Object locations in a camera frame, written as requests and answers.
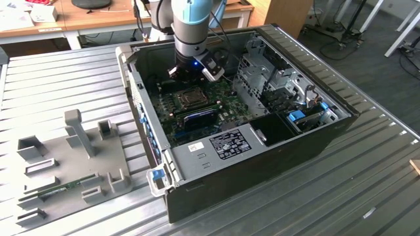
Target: slotted metal surface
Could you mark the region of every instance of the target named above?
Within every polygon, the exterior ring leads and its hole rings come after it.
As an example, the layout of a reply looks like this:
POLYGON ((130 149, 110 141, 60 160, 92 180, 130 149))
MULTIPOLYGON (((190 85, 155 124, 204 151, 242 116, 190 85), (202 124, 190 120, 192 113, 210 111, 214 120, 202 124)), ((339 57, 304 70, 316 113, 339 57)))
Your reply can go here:
MULTIPOLYGON (((136 186, 124 196, 26 234, 420 234, 420 177, 410 165, 410 159, 420 155, 418 135, 280 29, 272 26, 263 29, 356 107, 362 116, 315 159, 175 224, 168 223, 163 199, 150 193, 143 144, 120 79, 112 76, 118 63, 107 56, 114 47, 12 59, 0 80, 3 97, 10 96, 2 103, 0 140, 4 142, 10 136, 16 136, 14 130, 30 133, 59 128, 63 109, 80 107, 88 119, 86 128, 103 118, 119 124, 136 186), (54 67, 34 66, 36 63, 50 63, 54 67)), ((43 139, 58 135, 64 132, 52 130, 40 134, 43 139)), ((16 209, 14 187, 8 183, 14 170, 8 167, 15 156, 6 149, 8 143, 0 144, 0 228, 14 233, 19 229, 11 217, 16 209)))

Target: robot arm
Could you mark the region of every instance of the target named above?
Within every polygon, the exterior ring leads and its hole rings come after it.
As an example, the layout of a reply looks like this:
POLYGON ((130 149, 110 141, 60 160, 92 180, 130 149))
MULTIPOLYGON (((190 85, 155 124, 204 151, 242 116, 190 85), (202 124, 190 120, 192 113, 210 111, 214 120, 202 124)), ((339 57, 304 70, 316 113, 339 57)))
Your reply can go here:
POLYGON ((151 2, 152 25, 166 34, 174 34, 176 66, 170 76, 190 80, 202 74, 218 81, 224 69, 207 49, 208 28, 218 27, 227 0, 156 0, 151 2))

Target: warning label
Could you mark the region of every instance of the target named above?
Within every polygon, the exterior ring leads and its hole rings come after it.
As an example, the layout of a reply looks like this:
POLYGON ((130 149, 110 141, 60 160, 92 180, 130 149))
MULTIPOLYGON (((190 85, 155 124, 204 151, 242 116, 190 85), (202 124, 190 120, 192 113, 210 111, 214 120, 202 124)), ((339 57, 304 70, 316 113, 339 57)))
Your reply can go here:
POLYGON ((210 141, 223 160, 252 149, 239 129, 211 138, 210 141))

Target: wooden cabinet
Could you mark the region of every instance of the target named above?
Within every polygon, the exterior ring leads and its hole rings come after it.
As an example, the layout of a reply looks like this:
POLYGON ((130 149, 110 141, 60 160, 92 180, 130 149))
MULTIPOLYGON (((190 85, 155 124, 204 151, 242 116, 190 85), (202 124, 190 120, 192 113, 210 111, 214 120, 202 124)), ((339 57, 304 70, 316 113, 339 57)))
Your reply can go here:
POLYGON ((255 7, 250 26, 276 23, 295 38, 304 25, 312 0, 248 0, 255 7))

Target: circuit board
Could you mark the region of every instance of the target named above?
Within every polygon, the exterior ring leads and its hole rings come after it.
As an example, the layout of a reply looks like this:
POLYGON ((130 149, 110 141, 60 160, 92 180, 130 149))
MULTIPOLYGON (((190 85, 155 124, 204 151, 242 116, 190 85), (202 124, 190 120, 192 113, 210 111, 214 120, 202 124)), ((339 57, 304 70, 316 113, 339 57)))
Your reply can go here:
POLYGON ((172 147, 231 129, 252 119, 248 106, 226 80, 151 96, 151 100, 172 147), (203 113, 214 113, 215 122, 190 131, 186 120, 203 113))

